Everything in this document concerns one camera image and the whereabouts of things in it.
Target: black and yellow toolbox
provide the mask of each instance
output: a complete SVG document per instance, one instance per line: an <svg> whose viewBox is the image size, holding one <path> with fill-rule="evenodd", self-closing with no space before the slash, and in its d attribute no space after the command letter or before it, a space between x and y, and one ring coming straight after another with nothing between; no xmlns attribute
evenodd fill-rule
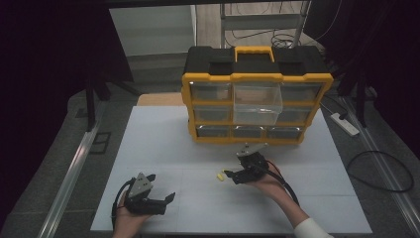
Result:
<svg viewBox="0 0 420 238"><path fill-rule="evenodd" d="M192 47L182 77L196 142L299 144L333 77L316 47Z"/></svg>

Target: transparent drawer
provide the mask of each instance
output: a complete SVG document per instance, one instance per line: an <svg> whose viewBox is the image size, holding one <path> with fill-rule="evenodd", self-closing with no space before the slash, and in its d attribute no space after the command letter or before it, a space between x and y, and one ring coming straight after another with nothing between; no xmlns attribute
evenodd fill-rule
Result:
<svg viewBox="0 0 420 238"><path fill-rule="evenodd" d="M270 127L266 130L266 136L272 139L298 139L302 133L300 127Z"/></svg>
<svg viewBox="0 0 420 238"><path fill-rule="evenodd" d="M228 137L229 126L197 126L198 137Z"/></svg>
<svg viewBox="0 0 420 238"><path fill-rule="evenodd" d="M306 122L312 107L289 107L284 106L278 115L277 122Z"/></svg>
<svg viewBox="0 0 420 238"><path fill-rule="evenodd" d="M261 138L263 127L257 126L236 126L233 130L234 137L237 138Z"/></svg>
<svg viewBox="0 0 420 238"><path fill-rule="evenodd" d="M231 83L189 82L192 100L231 100Z"/></svg>
<svg viewBox="0 0 420 238"><path fill-rule="evenodd" d="M322 86L322 82L286 82L281 85L281 96L283 101L313 101Z"/></svg>
<svg viewBox="0 0 420 238"><path fill-rule="evenodd" d="M274 125L282 109L279 83L234 84L234 124Z"/></svg>
<svg viewBox="0 0 420 238"><path fill-rule="evenodd" d="M228 121L230 113L230 106L194 106L196 121Z"/></svg>

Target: electrical outlet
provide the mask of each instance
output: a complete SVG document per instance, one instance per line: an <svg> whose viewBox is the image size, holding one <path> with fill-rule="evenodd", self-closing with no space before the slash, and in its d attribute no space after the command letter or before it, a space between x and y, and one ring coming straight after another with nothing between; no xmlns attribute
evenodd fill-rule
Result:
<svg viewBox="0 0 420 238"><path fill-rule="evenodd" d="M330 116L333 121L335 121L343 130L347 132L351 137L358 135L360 132L356 127L354 127L349 121L346 119L340 119L339 113L334 113Z"/></svg>

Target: white tabletop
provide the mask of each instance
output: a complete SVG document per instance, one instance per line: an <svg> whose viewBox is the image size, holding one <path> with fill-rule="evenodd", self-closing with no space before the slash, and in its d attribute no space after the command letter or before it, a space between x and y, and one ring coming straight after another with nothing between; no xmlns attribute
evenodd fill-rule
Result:
<svg viewBox="0 0 420 238"><path fill-rule="evenodd" d="M150 234L292 234L279 207L256 189L219 181L222 169L241 170L236 153L244 144L195 143L184 106L133 108L91 230L112 230L111 206L125 181L139 172L156 174L151 199L176 192L165 215L143 226ZM330 234L371 233L322 112L297 146L269 146L301 207Z"/></svg>

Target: human hand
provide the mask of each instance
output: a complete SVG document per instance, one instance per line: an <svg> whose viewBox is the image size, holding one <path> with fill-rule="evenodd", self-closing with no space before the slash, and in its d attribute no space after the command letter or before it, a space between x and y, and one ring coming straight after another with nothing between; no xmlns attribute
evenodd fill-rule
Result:
<svg viewBox="0 0 420 238"><path fill-rule="evenodd" d="M272 160L267 160L268 170L281 176L280 169L274 164ZM254 186L262 191L265 195L274 198L279 192L286 192L283 185L274 177L265 174L257 181L247 182L246 184Z"/></svg>
<svg viewBox="0 0 420 238"><path fill-rule="evenodd" d="M121 196L117 208L117 219L115 220L115 228L113 238L132 238L139 231L143 222L151 217L151 215L135 215L132 214L125 206L124 200L126 191Z"/></svg>

